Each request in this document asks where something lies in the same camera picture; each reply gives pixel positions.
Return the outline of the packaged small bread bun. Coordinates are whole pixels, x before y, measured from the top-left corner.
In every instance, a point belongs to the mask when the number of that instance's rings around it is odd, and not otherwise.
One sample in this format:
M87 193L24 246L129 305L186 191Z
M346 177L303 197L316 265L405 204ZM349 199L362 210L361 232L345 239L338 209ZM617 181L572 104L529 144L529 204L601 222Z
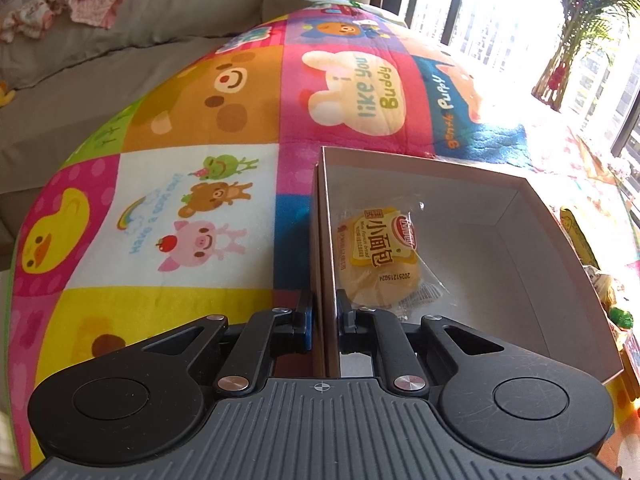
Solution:
M410 212L363 208L342 219L334 233L337 281L358 308L385 309L410 321L451 299L418 251Z

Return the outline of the pink cardboard box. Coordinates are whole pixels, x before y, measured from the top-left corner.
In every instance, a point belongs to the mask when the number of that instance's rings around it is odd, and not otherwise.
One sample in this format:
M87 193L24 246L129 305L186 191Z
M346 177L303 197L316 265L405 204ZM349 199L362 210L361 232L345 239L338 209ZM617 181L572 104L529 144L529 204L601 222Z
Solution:
M338 222L368 207L409 211L424 262L447 296L419 308L550 356L607 382L623 365L574 249L520 176L347 148L324 148L312 203L312 273L326 372L337 350Z

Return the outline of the colourful cartoon play mat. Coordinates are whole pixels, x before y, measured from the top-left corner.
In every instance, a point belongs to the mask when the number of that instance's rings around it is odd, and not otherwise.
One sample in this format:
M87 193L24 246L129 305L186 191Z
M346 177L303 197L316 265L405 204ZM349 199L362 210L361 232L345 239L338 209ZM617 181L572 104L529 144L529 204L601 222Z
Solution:
M30 208L8 347L29 478L612 477L611 379L452 318L399 318L427 393L389 393L370 356L342 353L339 310L341 373L326 372L324 148L523 177L565 236L560 208L576 209L601 266L636 255L616 186L541 102L353 6L274 18L114 116ZM311 350L277 358L255 393L218 393L224 331L304 290Z

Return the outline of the green yellow snack packet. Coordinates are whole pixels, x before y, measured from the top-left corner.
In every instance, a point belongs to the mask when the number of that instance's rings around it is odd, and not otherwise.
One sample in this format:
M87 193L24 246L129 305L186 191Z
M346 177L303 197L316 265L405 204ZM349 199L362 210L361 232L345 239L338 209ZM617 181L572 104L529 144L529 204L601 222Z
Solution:
M584 232L582 232L574 214L568 208L560 208L560 222L582 265L593 266L595 269L600 269L598 260L594 255Z

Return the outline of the grey bed sheet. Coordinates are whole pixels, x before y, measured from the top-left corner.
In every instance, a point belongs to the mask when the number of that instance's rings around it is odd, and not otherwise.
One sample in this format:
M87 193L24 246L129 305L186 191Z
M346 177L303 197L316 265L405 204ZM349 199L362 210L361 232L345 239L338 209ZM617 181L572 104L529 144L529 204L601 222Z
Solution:
M66 68L17 92L1 110L1 257L45 185L67 157L126 106L224 38L188 38L128 48Z

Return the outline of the grey long pillow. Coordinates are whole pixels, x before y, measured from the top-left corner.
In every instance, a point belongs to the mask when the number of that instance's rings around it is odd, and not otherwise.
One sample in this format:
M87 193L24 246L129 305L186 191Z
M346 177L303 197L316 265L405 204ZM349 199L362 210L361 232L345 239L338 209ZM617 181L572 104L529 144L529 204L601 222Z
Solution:
M127 48L192 37L231 37L260 23L264 0L124 0L109 28L56 18L41 39L1 44L1 79L30 88L64 68Z

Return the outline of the yellow orange baby toy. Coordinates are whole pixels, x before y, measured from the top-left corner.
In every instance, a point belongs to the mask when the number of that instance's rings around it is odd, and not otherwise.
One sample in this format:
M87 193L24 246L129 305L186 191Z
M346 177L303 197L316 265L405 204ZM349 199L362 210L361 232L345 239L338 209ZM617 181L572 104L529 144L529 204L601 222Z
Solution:
M0 81L0 107L5 107L12 103L15 98L15 91L10 90L5 81Z

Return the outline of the pink white baby clothes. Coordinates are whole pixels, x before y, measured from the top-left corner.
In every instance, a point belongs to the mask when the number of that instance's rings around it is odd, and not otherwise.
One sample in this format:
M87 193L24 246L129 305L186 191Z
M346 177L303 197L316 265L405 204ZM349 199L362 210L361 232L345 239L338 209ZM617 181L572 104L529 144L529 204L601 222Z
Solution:
M2 0L1 41L42 39L59 16L75 24L110 29L125 0Z

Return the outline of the potted green plant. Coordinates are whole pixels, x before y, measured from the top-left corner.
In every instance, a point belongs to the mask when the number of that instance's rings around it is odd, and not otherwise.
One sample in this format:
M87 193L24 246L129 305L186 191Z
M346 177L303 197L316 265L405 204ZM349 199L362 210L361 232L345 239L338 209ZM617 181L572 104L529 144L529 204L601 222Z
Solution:
M560 0L563 25L558 46L532 96L555 112L562 107L570 73L581 50L601 47L611 39L612 24L639 16L639 0Z

